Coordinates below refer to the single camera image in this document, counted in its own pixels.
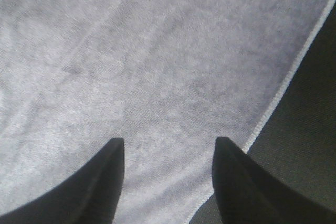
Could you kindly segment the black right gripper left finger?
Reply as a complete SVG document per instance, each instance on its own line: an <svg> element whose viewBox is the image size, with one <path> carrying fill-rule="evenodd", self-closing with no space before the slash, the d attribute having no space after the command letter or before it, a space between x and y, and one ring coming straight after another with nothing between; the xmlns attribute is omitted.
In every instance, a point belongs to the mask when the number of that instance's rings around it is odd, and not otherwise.
<svg viewBox="0 0 336 224"><path fill-rule="evenodd" d="M112 138L82 168L1 223L112 223L124 179L124 140Z"/></svg>

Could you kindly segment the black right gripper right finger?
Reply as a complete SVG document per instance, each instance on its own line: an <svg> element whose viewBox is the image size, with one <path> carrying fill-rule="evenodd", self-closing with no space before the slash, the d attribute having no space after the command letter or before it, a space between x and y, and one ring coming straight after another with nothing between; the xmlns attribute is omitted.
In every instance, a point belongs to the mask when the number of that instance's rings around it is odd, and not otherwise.
<svg viewBox="0 0 336 224"><path fill-rule="evenodd" d="M215 141L212 181L223 223L335 223L335 212L274 178L227 137Z"/></svg>

